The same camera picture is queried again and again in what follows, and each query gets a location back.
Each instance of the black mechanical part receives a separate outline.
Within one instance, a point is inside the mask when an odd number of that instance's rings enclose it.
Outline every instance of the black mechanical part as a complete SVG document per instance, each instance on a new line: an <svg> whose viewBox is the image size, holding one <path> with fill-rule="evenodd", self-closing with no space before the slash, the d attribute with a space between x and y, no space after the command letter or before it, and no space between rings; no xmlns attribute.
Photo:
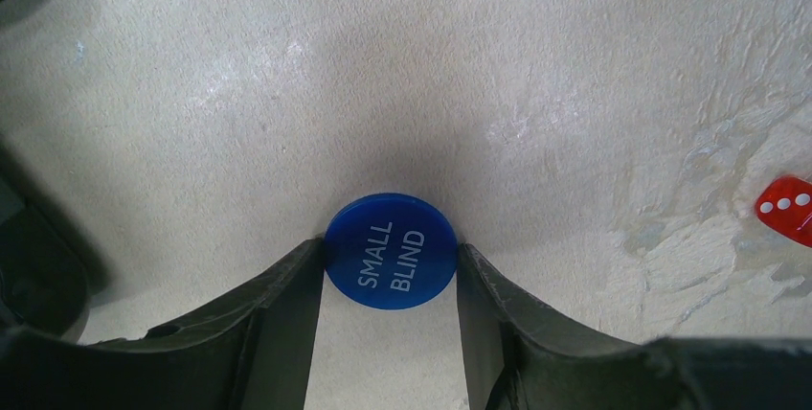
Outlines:
<svg viewBox="0 0 812 410"><path fill-rule="evenodd" d="M812 341L635 346L536 299L467 244L457 300L471 410L812 408Z"/></svg>
<svg viewBox="0 0 812 410"><path fill-rule="evenodd" d="M79 346L0 330L0 408L303 408L323 276L309 240L140 340Z"/></svg>
<svg viewBox="0 0 812 410"><path fill-rule="evenodd" d="M77 255L0 179L0 327L25 325L76 341L88 298Z"/></svg>

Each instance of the red die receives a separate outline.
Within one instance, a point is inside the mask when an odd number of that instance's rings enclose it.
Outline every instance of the red die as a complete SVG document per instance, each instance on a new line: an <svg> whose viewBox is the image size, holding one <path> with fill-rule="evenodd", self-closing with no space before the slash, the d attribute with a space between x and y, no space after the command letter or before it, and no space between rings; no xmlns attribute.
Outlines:
<svg viewBox="0 0 812 410"><path fill-rule="evenodd" d="M812 184L790 175L773 182L756 201L756 216L787 238L812 247Z"/></svg>

